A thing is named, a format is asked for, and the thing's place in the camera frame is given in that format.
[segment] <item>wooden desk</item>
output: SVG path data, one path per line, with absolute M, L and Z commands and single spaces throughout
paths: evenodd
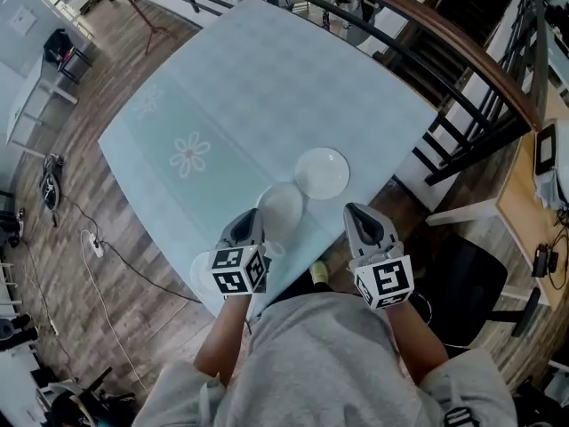
M 555 87 L 549 84 L 548 101 L 545 112 L 546 120 L 563 118 L 569 120 L 569 108 L 566 107 Z M 524 136 L 517 147 L 512 167 L 497 197 L 486 201 L 466 205 L 453 210 L 434 213 L 427 218 L 429 226 L 466 222 L 480 218 L 499 216 L 509 234 L 514 238 L 525 260 L 533 266 L 533 256 L 538 244 L 551 244 L 560 226 L 554 226 L 556 213 L 545 209 L 539 199 L 535 199 L 533 183 L 533 146 L 534 133 Z M 559 252 L 557 271 L 551 275 L 555 286 L 561 286 L 565 279 L 566 244 L 562 239 L 556 245 Z M 547 304 L 555 310 L 566 286 L 556 290 L 549 277 L 536 278 L 541 289 L 540 303 Z M 516 299 L 528 299 L 529 292 L 514 286 L 505 286 L 503 295 Z

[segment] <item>staircase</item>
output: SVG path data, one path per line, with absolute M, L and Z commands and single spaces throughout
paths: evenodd
M 437 12 L 484 46 L 503 17 L 509 1 L 442 0 L 437 6 Z M 466 72 L 466 63 L 447 45 L 425 31 L 417 30 L 408 48 L 442 71 L 445 79 L 452 85 L 458 85 Z M 445 86 L 412 60 L 397 57 L 389 68 L 433 106 L 441 108 L 448 102 L 449 96 Z

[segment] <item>black chair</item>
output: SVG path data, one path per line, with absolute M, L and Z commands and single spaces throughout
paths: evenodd
M 57 70 L 75 84 L 79 84 L 79 79 L 67 68 L 73 57 L 79 57 L 89 68 L 92 67 L 87 56 L 73 45 L 68 34 L 63 28 L 55 30 L 44 44 L 44 57 L 48 63 L 57 67 Z
M 531 324 L 541 291 L 534 288 L 523 310 L 493 311 L 507 277 L 506 268 L 491 254 L 451 235 L 427 276 L 417 280 L 412 303 L 446 345 L 469 346 L 487 320 L 515 323 L 511 335 L 521 337 Z

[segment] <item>railing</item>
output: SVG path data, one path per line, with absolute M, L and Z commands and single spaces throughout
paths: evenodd
M 191 4 L 195 12 L 206 11 L 214 15 L 221 12 L 199 3 L 197 0 L 183 0 Z M 225 0 L 205 0 L 224 8 L 233 7 Z M 284 5 L 290 8 L 290 0 Z M 541 128 L 547 91 L 547 46 L 544 10 L 542 0 L 522 0 L 518 8 L 516 22 L 510 37 L 506 53 L 500 62 L 494 61 L 479 45 L 472 41 L 451 22 L 442 18 L 433 9 L 415 0 L 372 0 L 379 2 L 393 12 L 401 15 L 422 30 L 438 38 L 455 55 L 463 58 L 471 70 L 488 86 L 488 93 L 481 106 L 475 106 L 456 84 L 452 84 L 444 72 L 431 62 L 396 39 L 363 21 L 356 15 L 343 11 L 340 7 L 326 0 L 302 0 L 314 4 L 325 12 L 335 14 L 348 24 L 363 30 L 386 44 L 390 49 L 410 60 L 429 73 L 433 81 L 438 81 L 449 96 L 458 103 L 471 117 L 472 122 L 465 133 L 456 128 L 444 111 L 439 111 L 437 125 L 440 125 L 456 142 L 456 149 L 447 150 L 437 137 L 428 132 L 423 140 L 437 154 L 437 158 L 428 157 L 419 149 L 413 154 L 430 170 L 425 179 L 428 185 L 434 185 L 470 165 L 488 157 L 518 139 L 532 129 Z M 267 0 L 279 5 L 279 0 Z M 533 37 L 535 48 L 531 49 Z M 526 70 L 533 67 L 533 79 L 529 95 L 524 94 L 522 84 Z

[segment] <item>floor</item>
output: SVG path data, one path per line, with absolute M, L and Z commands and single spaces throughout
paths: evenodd
M 35 131 L 34 140 L 37 149 L 52 150 L 65 157 L 62 192 L 98 222 L 104 239 L 154 282 L 191 295 L 142 228 L 97 144 L 113 116 L 145 78 L 196 33 L 186 22 L 154 6 L 140 2 L 140 7 L 157 25 L 176 35 L 176 39 L 161 36 L 154 39 L 150 54 L 144 56 L 148 30 L 140 18 L 130 7 L 101 2 L 86 17 L 101 54 L 74 90 L 80 101 L 72 109 L 55 101 L 55 110 L 51 112 L 54 117 L 60 116 L 59 131 L 50 133 L 40 129 Z M 477 167 L 465 173 L 453 193 L 454 199 L 450 200 L 475 195 L 477 188 L 487 190 L 487 173 L 496 173 L 503 160 L 489 160 L 488 164 L 486 170 Z M 60 225 L 57 229 L 52 227 L 51 215 L 44 210 L 38 195 L 41 169 L 41 160 L 23 157 L 14 192 L 17 207 L 24 206 L 27 210 L 26 235 L 39 285 L 60 332 L 57 339 L 49 330 L 44 306 L 30 281 L 34 271 L 27 248 L 19 246 L 7 251 L 8 261 L 16 264 L 15 277 L 20 286 L 17 297 L 24 302 L 24 310 L 41 325 L 39 356 L 59 377 L 73 375 L 85 385 L 112 366 L 114 371 L 105 388 L 110 392 L 133 391 L 142 401 L 145 391 L 108 327 L 82 261 L 80 230 L 92 230 L 93 225 L 64 199 Z M 373 204 L 394 221 L 420 274 L 421 266 L 436 251 L 449 228 L 426 227 L 423 223 L 426 211 L 395 180 L 381 190 Z M 520 283 L 528 279 L 529 269 L 521 253 L 499 223 L 480 222 L 460 231 L 499 254 L 512 277 Z M 339 238 L 324 259 L 333 270 L 333 286 L 349 287 L 345 271 L 349 251 L 345 240 Z M 165 362 L 192 359 L 213 320 L 202 305 L 154 288 L 113 254 L 105 254 L 102 259 L 90 256 L 88 263 L 107 304 L 110 320 L 146 388 L 152 387 Z M 516 304 L 519 302 L 501 300 L 498 308 L 512 308 Z M 529 374 L 542 375 L 549 355 L 562 340 L 559 331 L 565 331 L 567 318 L 568 301 L 555 314 L 541 308 L 532 330 L 523 339 L 509 338 L 511 326 L 488 323 L 476 345 L 493 354 L 509 386 L 514 388 Z M 246 337 L 244 333 L 243 348 Z

